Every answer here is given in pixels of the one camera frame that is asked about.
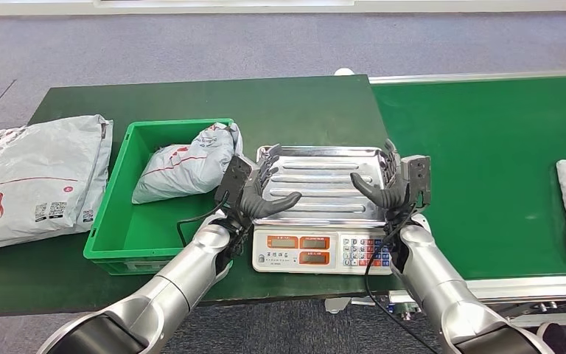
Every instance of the digital weighing scale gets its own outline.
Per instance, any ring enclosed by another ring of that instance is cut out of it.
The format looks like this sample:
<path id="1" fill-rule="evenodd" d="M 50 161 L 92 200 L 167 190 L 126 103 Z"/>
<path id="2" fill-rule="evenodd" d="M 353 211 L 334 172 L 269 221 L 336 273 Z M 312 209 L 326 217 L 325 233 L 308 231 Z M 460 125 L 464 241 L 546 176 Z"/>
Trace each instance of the digital weighing scale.
<path id="1" fill-rule="evenodd" d="M 257 160 L 268 148 L 259 149 Z M 302 198 L 289 210 L 254 221 L 255 270 L 364 274 L 385 237 L 385 213 L 353 187 L 350 173 L 384 188 L 395 171 L 385 172 L 382 166 L 395 165 L 390 163 L 394 157 L 376 147 L 282 147 L 279 155 L 272 166 L 278 171 L 265 185 L 263 198 L 291 192 Z M 370 274 L 391 274 L 390 261 L 384 248 Z"/>

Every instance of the gray carpet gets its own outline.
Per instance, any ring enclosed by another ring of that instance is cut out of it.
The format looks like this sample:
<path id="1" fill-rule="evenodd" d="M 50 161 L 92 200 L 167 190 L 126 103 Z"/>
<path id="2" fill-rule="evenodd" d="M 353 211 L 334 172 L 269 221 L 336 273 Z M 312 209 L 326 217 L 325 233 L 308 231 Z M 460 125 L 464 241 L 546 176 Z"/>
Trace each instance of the gray carpet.
<path id="1" fill-rule="evenodd" d="M 23 125 L 52 86 L 342 66 L 371 76 L 566 69 L 566 13 L 0 18 L 0 128 Z M 0 318 L 0 354 L 33 353 L 71 317 Z M 425 321 L 411 326 L 433 339 Z M 166 353 L 424 352 L 375 308 L 333 316 L 318 301 L 199 308 L 177 334 Z"/>

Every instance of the green bin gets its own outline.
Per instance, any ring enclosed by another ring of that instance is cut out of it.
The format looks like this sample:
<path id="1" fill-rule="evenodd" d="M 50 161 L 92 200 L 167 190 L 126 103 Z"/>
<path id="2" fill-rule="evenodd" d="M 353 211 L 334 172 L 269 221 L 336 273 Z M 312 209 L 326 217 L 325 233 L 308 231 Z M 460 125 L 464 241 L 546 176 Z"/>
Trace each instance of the green bin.
<path id="1" fill-rule="evenodd" d="M 172 144 L 189 144 L 210 125 L 232 119 L 134 122 L 125 138 L 94 220 L 83 256 L 112 275 L 154 274 L 183 247 L 177 221 L 202 215 L 215 206 L 214 193 L 133 205 L 131 195 L 152 154 Z M 186 223 L 187 242 L 200 223 Z"/>

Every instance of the silver robotic arm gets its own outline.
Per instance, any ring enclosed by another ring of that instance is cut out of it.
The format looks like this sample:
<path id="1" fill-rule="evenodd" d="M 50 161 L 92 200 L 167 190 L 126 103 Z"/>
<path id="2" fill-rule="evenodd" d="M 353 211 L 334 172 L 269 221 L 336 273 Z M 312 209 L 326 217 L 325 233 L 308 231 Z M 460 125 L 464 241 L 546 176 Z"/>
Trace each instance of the silver robotic arm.
<path id="1" fill-rule="evenodd" d="M 270 168 L 278 148 L 272 147 L 257 166 L 234 156 L 215 196 L 224 204 L 226 217 L 197 231 L 192 242 L 135 293 L 64 325 L 38 354 L 159 353 L 207 291 L 227 275 L 252 220 L 289 209 L 300 199 L 297 192 L 276 201 L 261 198 L 275 173 Z"/>
<path id="2" fill-rule="evenodd" d="M 399 160 L 393 144 L 388 141 L 385 146 Z M 431 233 L 412 221 L 411 216 L 430 203 L 430 158 L 403 158 L 392 173 L 393 183 L 386 190 L 365 183 L 355 173 L 351 179 L 362 194 L 387 211 L 385 231 L 394 235 L 389 250 L 391 270 L 427 314 L 443 351 L 552 354 L 541 338 L 515 327 L 481 303 L 437 247 Z"/>
<path id="3" fill-rule="evenodd" d="M 220 225 L 201 229 L 187 247 L 138 291 L 66 324 L 38 353 L 159 353 L 203 295 L 228 272 L 216 258 L 229 245 Z"/>

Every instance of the green table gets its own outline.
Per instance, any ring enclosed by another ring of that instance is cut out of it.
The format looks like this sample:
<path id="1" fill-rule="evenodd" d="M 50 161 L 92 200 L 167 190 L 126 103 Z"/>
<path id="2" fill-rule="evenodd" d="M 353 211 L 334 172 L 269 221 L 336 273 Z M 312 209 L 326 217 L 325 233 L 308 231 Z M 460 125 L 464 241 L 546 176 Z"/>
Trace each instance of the green table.
<path id="1" fill-rule="evenodd" d="M 431 156 L 424 212 L 484 302 L 566 299 L 566 73 L 371 79 L 402 156 Z M 391 291 L 393 302 L 409 302 Z"/>
<path id="2" fill-rule="evenodd" d="M 566 159 L 566 77 L 371 82 L 352 76 L 53 88 L 31 123 L 101 113 L 114 119 L 120 142 L 135 120 L 230 117 L 246 152 L 272 142 L 380 146 L 385 123 L 403 156 L 431 156 L 433 205 L 425 214 L 468 283 L 566 285 L 565 211 L 554 167 Z M 85 235 L 72 235 L 0 249 L 0 313 L 99 308 L 148 279 L 109 277 L 83 259 L 84 242 Z M 360 294 L 361 281 L 258 274 L 244 256 L 206 302 Z M 373 288 L 395 293 L 400 286 L 394 277 L 373 277 Z M 558 295 L 566 286 L 555 289 Z"/>
<path id="3" fill-rule="evenodd" d="M 82 114 L 114 121 L 113 164 L 127 126 L 139 120 L 228 117 L 244 151 L 283 145 L 382 146 L 386 137 L 366 76 L 52 88 L 30 124 Z M 83 258 L 86 235 L 0 249 L 0 314 L 90 310 L 127 296 L 150 276 L 111 277 Z M 361 294 L 361 277 L 257 273 L 247 251 L 204 303 Z M 374 281 L 382 292 L 392 277 Z"/>

